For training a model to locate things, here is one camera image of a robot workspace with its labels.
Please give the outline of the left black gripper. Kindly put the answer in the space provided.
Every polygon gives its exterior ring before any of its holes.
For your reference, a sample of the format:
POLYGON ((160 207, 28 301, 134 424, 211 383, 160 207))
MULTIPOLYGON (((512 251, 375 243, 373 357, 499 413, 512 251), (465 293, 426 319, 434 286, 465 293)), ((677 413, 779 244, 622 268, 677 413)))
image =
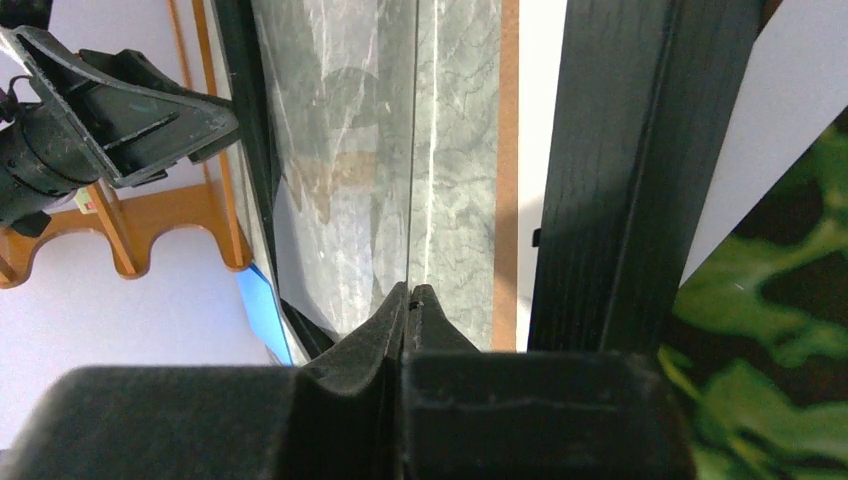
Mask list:
POLYGON ((41 236, 45 209, 98 179, 150 183, 239 138, 231 101, 179 85, 136 50, 73 53, 29 26, 2 29, 1 49, 41 101, 1 131, 1 226, 21 236, 41 236))

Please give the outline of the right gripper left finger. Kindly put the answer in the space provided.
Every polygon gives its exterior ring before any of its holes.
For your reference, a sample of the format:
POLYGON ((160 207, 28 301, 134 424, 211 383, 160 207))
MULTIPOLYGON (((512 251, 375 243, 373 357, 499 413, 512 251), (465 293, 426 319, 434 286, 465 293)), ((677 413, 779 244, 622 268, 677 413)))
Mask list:
POLYGON ((390 371, 408 317, 396 284, 309 363, 90 366, 44 394, 1 457, 5 479, 379 477, 391 454, 390 371))

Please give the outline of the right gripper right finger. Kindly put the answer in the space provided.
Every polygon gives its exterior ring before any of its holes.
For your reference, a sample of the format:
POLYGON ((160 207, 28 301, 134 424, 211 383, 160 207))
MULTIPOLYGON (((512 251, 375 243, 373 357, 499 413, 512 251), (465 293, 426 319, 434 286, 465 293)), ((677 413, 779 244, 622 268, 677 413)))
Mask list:
POLYGON ((681 413, 655 361, 482 352, 434 289, 411 294, 400 366, 409 479, 692 479, 681 413))

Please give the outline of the clear glass pane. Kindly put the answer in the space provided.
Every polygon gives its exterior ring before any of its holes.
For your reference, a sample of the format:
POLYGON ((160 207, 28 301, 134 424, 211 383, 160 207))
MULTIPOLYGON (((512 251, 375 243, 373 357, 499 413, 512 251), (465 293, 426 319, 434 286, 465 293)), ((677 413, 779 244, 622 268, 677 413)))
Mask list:
POLYGON ((253 5, 282 302, 339 340, 407 278, 418 5, 253 5))

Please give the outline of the black picture frame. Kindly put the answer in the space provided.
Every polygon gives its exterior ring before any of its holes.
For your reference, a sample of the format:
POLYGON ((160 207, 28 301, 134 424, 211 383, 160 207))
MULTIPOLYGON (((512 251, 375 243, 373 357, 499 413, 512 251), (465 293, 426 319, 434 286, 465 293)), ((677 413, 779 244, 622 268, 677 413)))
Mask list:
MULTIPOLYGON (((552 114, 534 351, 654 354, 758 34, 759 1, 545 1, 552 114)), ((418 286, 515 341, 514 1, 216 1, 271 282, 307 360, 418 286)))

